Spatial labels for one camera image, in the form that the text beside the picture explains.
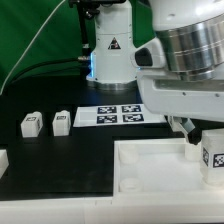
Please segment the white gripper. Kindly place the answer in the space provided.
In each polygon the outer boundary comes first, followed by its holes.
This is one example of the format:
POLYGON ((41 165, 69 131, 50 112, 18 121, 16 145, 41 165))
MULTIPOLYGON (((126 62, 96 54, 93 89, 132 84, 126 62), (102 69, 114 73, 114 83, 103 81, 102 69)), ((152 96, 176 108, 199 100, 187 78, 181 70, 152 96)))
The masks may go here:
POLYGON ((202 131, 191 119, 224 122, 224 63, 193 80, 168 70, 161 42, 154 38, 130 56, 145 107, 153 114, 181 117, 179 130, 189 144, 198 145, 202 131))

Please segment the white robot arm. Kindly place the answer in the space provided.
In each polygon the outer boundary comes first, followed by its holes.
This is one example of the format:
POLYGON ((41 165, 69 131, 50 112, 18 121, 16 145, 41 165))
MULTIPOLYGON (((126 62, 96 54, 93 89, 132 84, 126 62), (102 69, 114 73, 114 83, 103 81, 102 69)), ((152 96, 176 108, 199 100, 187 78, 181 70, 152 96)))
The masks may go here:
POLYGON ((76 7, 90 86, 137 86, 153 114, 198 144, 195 119, 224 122, 224 0, 139 0, 154 37, 133 44, 130 0, 68 0, 76 7))

